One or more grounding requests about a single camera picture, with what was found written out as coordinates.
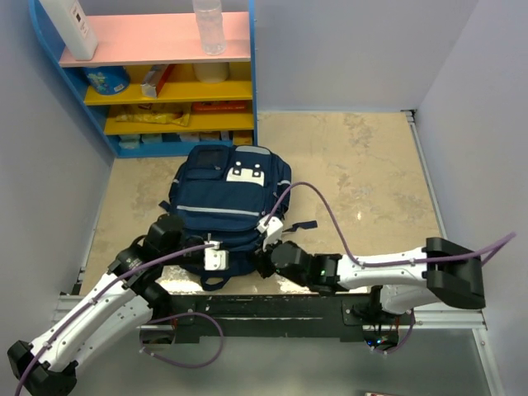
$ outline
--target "floor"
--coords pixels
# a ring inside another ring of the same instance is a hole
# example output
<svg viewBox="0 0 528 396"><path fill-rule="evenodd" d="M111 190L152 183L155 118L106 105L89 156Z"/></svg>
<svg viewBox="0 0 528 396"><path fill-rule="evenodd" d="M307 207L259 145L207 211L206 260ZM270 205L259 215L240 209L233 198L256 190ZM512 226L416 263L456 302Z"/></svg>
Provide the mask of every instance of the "floor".
<svg viewBox="0 0 528 396"><path fill-rule="evenodd" d="M401 252L439 229L411 130L403 113L259 113L259 144L288 162L294 181L317 186L358 255ZM116 254L163 213L158 202L184 158L119 159L103 202L81 295ZM288 238L308 252L344 252L326 210L306 187L293 191L286 225L316 219L318 228ZM204 293L178 267L159 280L169 292ZM274 276L233 278L224 294L305 293Z"/></svg>

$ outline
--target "blue canister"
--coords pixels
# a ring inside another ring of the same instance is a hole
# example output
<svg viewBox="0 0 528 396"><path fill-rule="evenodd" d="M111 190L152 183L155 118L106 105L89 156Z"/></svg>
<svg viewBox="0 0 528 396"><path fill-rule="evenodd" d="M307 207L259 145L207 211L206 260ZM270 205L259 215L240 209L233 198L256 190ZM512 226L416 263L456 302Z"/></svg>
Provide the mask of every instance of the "blue canister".
<svg viewBox="0 0 528 396"><path fill-rule="evenodd" d="M82 68L88 81L101 95L123 92L130 84L130 77L123 66Z"/></svg>

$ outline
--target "backpack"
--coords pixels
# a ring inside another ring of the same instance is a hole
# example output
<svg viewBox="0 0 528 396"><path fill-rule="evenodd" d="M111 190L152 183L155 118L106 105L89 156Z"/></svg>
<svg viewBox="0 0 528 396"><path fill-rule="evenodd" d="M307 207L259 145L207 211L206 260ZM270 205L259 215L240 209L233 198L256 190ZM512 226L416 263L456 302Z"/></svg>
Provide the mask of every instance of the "backpack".
<svg viewBox="0 0 528 396"><path fill-rule="evenodd" d="M257 223L270 213L278 197L291 184L291 168L278 155L258 146L195 146L178 169L169 191L167 212L178 215L188 238L220 241L229 251L229 268L206 271L182 265L200 276L203 290L221 289L232 276L255 271L250 256L263 242ZM288 195L275 216L283 219ZM209 278L222 278L211 285Z"/></svg>

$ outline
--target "white bottle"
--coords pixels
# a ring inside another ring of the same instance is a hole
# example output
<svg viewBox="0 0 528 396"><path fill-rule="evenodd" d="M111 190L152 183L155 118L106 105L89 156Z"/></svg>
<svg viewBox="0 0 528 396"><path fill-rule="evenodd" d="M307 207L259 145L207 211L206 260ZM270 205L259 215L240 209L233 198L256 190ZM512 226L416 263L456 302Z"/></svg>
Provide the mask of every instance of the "white bottle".
<svg viewBox="0 0 528 396"><path fill-rule="evenodd" d="M90 60L97 37L78 0L40 0L57 32L76 60Z"/></svg>
<svg viewBox="0 0 528 396"><path fill-rule="evenodd" d="M222 54L227 47L220 0L192 0L200 31L201 48L208 55Z"/></svg>

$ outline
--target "yellow shelf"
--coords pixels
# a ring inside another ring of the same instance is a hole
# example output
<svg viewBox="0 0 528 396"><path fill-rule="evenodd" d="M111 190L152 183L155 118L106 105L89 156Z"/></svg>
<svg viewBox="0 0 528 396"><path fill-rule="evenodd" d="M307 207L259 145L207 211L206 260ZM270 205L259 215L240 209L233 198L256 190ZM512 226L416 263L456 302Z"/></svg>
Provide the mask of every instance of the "yellow shelf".
<svg viewBox="0 0 528 396"><path fill-rule="evenodd" d="M230 64L229 79L218 84L206 84L195 78L191 64L177 64L163 86L158 99L141 94L141 82L150 70L149 65L126 67L130 85L117 95L100 95L89 87L84 103L89 106L119 105L155 102L190 101L251 101L251 64L249 62Z"/></svg>
<svg viewBox="0 0 528 396"><path fill-rule="evenodd" d="M112 107L106 120L105 134L171 134L201 132L208 130L252 130L253 113L251 104L246 111L225 113L191 114L188 126L117 122L118 106Z"/></svg>

